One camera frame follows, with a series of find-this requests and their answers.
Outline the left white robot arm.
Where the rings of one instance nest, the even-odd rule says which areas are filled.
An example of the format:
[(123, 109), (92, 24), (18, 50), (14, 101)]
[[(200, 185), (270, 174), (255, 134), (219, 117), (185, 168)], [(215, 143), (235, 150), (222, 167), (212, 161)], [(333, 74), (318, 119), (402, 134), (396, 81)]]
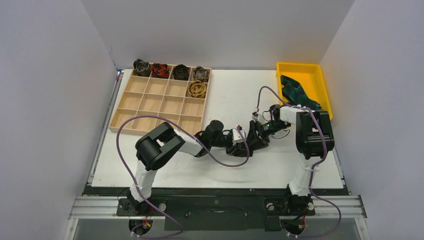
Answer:
[(175, 129), (164, 121), (141, 137), (135, 144), (137, 168), (127, 199), (129, 208), (136, 215), (149, 209), (148, 199), (157, 171), (177, 153), (182, 152), (195, 158), (207, 155), (211, 148), (224, 148), (228, 155), (247, 158), (253, 155), (245, 131), (241, 127), (224, 129), (222, 122), (213, 120), (194, 136)]

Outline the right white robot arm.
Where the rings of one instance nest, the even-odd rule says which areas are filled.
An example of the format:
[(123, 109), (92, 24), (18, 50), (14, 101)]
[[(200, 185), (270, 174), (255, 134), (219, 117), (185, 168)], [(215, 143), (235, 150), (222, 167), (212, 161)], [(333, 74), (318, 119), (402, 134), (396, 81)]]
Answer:
[(270, 121), (251, 120), (247, 143), (249, 152), (269, 145), (270, 136), (295, 126), (295, 145), (299, 162), (292, 180), (287, 185), (288, 194), (282, 199), (283, 209), (290, 215), (312, 211), (311, 189), (319, 165), (334, 148), (335, 139), (329, 113), (325, 110), (307, 110), (300, 106), (272, 105)]

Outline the dark orange paisley tie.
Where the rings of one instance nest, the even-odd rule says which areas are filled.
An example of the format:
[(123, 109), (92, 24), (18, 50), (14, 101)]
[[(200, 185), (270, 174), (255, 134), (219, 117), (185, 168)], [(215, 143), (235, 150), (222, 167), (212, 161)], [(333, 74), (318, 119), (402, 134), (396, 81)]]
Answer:
[[(253, 155), (253, 152), (255, 150), (260, 149), (261, 146), (262, 146), (262, 140), (260, 138), (256, 138), (256, 137), (249, 138), (249, 139), (246, 140), (246, 142), (247, 142), (247, 147), (248, 147), (248, 149), (247, 148), (246, 149), (250, 150), (250, 157)], [(246, 147), (244, 142), (238, 143), (237, 145)]]

